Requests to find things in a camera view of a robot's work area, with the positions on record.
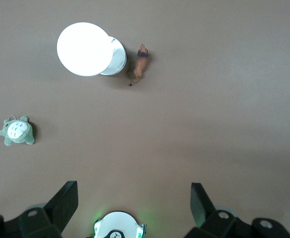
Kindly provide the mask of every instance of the light bulb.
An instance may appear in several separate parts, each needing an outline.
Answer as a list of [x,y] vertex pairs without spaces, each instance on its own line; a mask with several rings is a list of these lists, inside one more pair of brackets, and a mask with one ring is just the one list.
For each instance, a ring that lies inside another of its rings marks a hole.
[[100,27],[79,22],[68,26],[60,34],[57,53],[61,63],[72,73],[93,76],[103,72],[111,63],[113,46]]

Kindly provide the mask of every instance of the lamp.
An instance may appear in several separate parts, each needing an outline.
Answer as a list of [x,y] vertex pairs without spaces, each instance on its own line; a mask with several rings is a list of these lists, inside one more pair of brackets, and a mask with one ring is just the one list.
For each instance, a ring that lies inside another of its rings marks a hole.
[[58,38],[57,53],[64,67],[80,76],[114,75],[126,64],[122,44],[87,22],[75,23],[63,30]]

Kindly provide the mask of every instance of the totoro plush toy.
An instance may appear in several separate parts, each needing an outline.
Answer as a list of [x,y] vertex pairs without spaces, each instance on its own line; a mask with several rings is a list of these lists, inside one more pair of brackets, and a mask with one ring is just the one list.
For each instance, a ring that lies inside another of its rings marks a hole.
[[28,117],[21,117],[19,120],[15,116],[10,116],[8,120],[4,120],[4,126],[0,130],[0,135],[5,137],[5,145],[26,142],[28,145],[35,143],[32,135],[32,126],[28,123]]

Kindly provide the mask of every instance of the gray surface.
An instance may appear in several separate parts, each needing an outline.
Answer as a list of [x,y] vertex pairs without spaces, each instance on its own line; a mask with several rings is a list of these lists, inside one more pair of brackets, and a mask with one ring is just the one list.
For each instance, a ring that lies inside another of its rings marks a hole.
[[[81,21],[129,59],[145,44],[143,80],[67,71],[57,39]],[[0,129],[10,115],[30,118],[36,144],[0,137],[6,220],[75,179],[65,238],[112,210],[148,224],[148,238],[181,238],[201,182],[242,220],[290,231],[290,0],[0,0]]]

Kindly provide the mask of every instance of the small animal figurine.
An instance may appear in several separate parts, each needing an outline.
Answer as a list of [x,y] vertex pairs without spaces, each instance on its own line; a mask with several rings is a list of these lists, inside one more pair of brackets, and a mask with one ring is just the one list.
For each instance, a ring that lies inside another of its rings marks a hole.
[[4,120],[0,135],[5,137],[4,143],[7,146],[13,142],[26,142],[28,145],[35,143],[35,138],[32,135],[32,126],[28,123],[28,117],[21,117],[17,120],[15,116],[10,116],[8,120]]
[[141,76],[143,74],[143,70],[147,65],[147,58],[148,58],[148,49],[145,48],[144,44],[141,44],[141,48],[137,53],[137,60],[135,62],[134,75],[136,76],[136,79],[134,79],[133,82],[130,83],[130,86],[140,81]]

